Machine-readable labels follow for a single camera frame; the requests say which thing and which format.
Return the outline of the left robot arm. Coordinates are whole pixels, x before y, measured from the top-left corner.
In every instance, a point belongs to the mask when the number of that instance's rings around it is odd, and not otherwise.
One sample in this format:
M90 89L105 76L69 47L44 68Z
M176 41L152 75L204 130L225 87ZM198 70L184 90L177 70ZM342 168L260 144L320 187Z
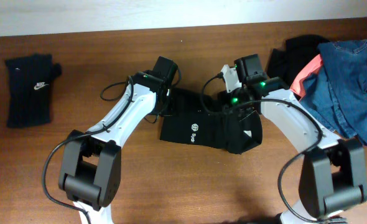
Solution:
M161 116L180 71L168 58L128 78L117 104L86 132L73 130L64 144L58 186L80 212L82 223L112 223L111 202L121 181L122 148L147 115Z

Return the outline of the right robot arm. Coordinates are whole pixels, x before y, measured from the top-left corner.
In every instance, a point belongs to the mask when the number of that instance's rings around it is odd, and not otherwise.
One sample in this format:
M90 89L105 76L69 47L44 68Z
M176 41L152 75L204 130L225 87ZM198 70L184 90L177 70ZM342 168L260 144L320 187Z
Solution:
M268 78L258 55L236 59L218 74L229 100L225 113L249 108L273 122L297 150L281 169L302 159L300 199L278 215L278 223L346 223L339 214L367 201L365 152L356 139L329 131L299 103L279 78Z

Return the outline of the black t-shirt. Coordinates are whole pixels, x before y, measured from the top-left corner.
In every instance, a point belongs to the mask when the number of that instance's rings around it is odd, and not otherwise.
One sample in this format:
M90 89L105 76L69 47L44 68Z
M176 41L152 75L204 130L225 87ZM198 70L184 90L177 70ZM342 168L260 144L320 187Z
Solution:
M207 114L200 95L174 89L164 116L160 140L224 149L242 154L262 143L262 124L257 111L235 111L227 115Z

